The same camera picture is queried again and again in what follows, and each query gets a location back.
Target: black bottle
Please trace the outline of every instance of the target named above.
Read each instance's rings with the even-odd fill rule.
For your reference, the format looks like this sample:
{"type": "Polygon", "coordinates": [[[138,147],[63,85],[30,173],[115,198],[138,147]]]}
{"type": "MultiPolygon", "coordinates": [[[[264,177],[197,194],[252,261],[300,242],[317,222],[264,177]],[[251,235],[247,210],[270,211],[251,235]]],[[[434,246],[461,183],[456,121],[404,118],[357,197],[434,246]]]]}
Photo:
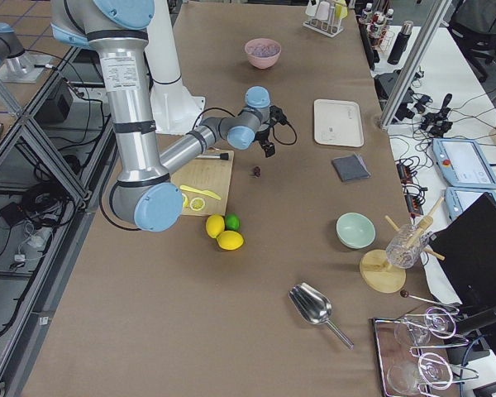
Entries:
{"type": "Polygon", "coordinates": [[[388,63],[391,65],[396,65],[400,61],[400,57],[403,55],[403,52],[406,50],[406,46],[408,45],[408,40],[412,35],[413,22],[405,21],[403,23],[403,28],[397,35],[397,39],[395,40],[395,44],[393,44],[393,48],[389,53],[388,63]]]}

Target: white desk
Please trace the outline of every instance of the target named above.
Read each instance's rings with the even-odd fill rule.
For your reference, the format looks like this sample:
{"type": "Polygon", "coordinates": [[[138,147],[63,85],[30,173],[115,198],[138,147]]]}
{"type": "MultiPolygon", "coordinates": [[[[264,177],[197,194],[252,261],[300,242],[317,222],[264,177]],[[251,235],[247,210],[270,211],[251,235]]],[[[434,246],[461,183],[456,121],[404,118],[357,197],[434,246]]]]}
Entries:
{"type": "MultiPolygon", "coordinates": [[[[408,49],[404,52],[403,58],[398,65],[390,65],[386,62],[389,50],[380,52],[381,62],[375,64],[374,74],[387,73],[392,72],[395,69],[401,69],[408,57],[411,45],[417,38],[418,31],[418,27],[413,29],[410,42],[408,43],[408,49]]],[[[393,33],[395,32],[398,32],[398,28],[394,26],[393,33]]],[[[489,109],[493,109],[494,106],[489,97],[485,94],[485,91],[479,84],[475,74],[470,69],[446,28],[439,28],[437,30],[434,40],[422,59],[421,68],[424,71],[424,78],[421,80],[422,85],[420,87],[413,86],[413,89],[416,93],[425,93],[432,97],[433,103],[429,105],[430,107],[440,108],[445,95],[451,93],[452,100],[449,107],[452,109],[460,108],[459,112],[462,112],[465,115],[475,116],[489,109]],[[471,98],[475,99],[465,104],[465,102],[471,98]]],[[[495,110],[486,112],[479,118],[491,126],[496,125],[495,110]]],[[[415,121],[415,127],[409,124],[411,121],[408,119],[403,121],[407,124],[401,123],[400,125],[392,125],[389,127],[388,133],[390,136],[403,136],[401,139],[391,140],[393,157],[395,160],[400,157],[406,158],[411,155],[419,156],[422,161],[425,161],[426,159],[423,153],[415,150],[414,146],[417,141],[412,139],[413,128],[417,129],[420,116],[416,116],[413,121],[415,121]]],[[[467,138],[479,138],[494,133],[494,129],[489,125],[486,125],[475,118],[466,118],[458,112],[451,112],[449,121],[454,122],[454,124],[451,130],[445,134],[445,137],[465,136],[467,138]]],[[[478,139],[478,143],[492,144],[493,142],[490,137],[485,137],[483,139],[478,139]]],[[[489,163],[496,163],[496,147],[481,147],[489,163]]],[[[431,151],[431,148],[429,148],[428,155],[433,158],[431,151]]],[[[444,194],[444,190],[448,185],[435,165],[431,168],[420,169],[417,172],[417,180],[421,186],[428,187],[426,202],[423,205],[423,211],[424,213],[427,213],[432,205],[444,194]]],[[[449,223],[450,221],[446,206],[443,205],[442,208],[434,214],[432,230],[442,230],[446,228],[449,223]]],[[[435,258],[430,258],[426,266],[426,273],[430,291],[438,299],[445,303],[457,300],[455,292],[451,288],[435,258]]],[[[488,383],[496,381],[496,357],[492,352],[488,357],[472,361],[470,367],[479,372],[479,379],[467,382],[465,396],[473,396],[474,393],[471,390],[475,387],[487,385],[488,383]]]]}

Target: office chair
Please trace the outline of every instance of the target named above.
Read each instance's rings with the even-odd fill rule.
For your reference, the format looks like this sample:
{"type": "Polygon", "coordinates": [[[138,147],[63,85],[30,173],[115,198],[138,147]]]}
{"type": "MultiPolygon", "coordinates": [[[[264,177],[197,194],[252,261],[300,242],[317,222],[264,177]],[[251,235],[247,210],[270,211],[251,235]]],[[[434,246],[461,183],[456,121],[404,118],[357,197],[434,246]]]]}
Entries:
{"type": "Polygon", "coordinates": [[[459,0],[448,31],[484,82],[489,74],[478,58],[488,65],[496,55],[496,0],[459,0]]]}

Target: lime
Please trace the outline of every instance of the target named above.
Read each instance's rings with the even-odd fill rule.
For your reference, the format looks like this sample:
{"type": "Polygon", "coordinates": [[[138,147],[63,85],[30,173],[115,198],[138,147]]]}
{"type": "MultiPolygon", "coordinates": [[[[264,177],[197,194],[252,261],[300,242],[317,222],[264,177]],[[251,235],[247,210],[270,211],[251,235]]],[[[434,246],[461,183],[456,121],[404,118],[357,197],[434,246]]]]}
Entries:
{"type": "Polygon", "coordinates": [[[239,226],[241,225],[241,221],[234,213],[229,213],[226,215],[224,219],[224,223],[226,224],[226,230],[238,231],[239,226]]]}

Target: pink bowl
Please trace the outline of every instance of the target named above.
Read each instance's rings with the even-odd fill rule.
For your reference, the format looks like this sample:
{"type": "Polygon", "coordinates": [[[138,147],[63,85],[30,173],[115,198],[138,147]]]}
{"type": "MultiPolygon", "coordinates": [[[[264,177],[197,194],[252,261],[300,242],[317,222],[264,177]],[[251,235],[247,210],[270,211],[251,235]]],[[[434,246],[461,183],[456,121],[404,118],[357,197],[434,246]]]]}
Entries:
{"type": "Polygon", "coordinates": [[[272,39],[254,39],[245,44],[245,53],[252,65],[258,69],[266,69],[278,61],[281,45],[272,39]]]}

